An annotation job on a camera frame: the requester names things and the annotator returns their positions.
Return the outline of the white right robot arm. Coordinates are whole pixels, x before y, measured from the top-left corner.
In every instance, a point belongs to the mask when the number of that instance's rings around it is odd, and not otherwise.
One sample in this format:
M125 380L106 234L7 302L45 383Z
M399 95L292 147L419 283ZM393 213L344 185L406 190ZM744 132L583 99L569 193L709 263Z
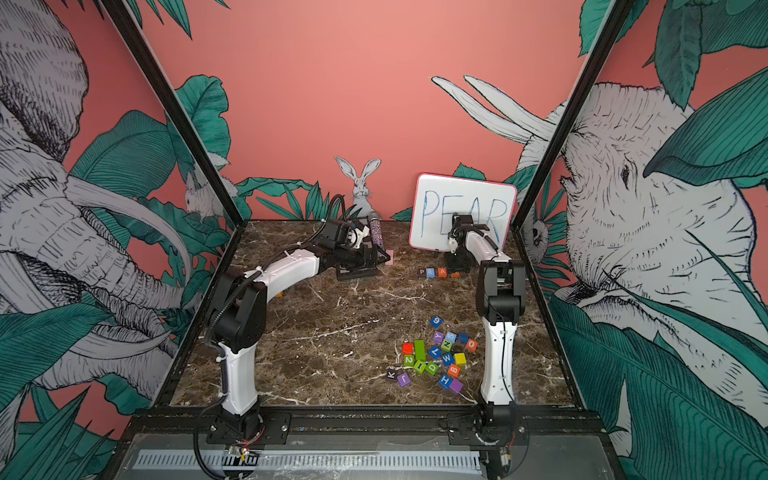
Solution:
M450 273L478 268L475 304L485 334L481 397L488 405L511 405L514 339L526 306L525 265L503 252L487 226L457 213L452 216L445 260Z

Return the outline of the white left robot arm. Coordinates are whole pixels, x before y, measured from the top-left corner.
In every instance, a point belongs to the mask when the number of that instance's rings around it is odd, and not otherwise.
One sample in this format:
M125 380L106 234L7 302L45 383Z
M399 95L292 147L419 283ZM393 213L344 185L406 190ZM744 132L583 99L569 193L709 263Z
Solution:
M286 289L326 270L339 280L374 276L391 259L383 247L380 222L329 219L308 239L291 244L266 264L217 285L207 346L217 351L222 366L224 411L241 418L256 409L255 348L266 328L267 306Z

